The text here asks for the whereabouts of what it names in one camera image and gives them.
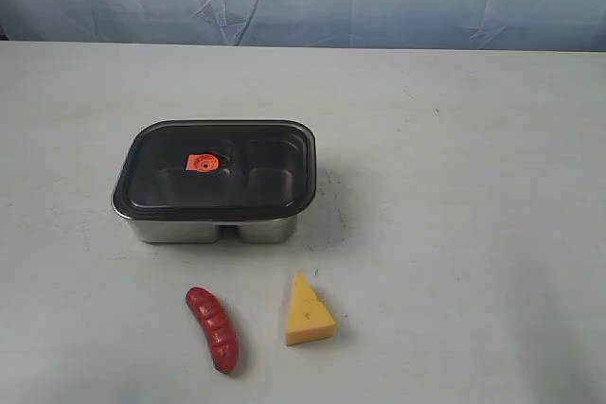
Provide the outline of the red toy sausage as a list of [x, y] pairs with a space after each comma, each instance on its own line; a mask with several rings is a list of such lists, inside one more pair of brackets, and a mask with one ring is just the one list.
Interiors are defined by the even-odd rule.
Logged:
[[199, 287], [187, 292], [186, 302], [203, 330], [215, 369], [230, 375], [239, 361], [240, 344], [222, 303], [214, 294]]

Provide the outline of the yellow toy cheese wedge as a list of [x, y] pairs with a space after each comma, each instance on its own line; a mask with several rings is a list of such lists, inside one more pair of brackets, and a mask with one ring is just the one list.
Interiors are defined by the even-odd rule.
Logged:
[[301, 273], [296, 272], [288, 305], [285, 343], [293, 346], [330, 338], [337, 323]]

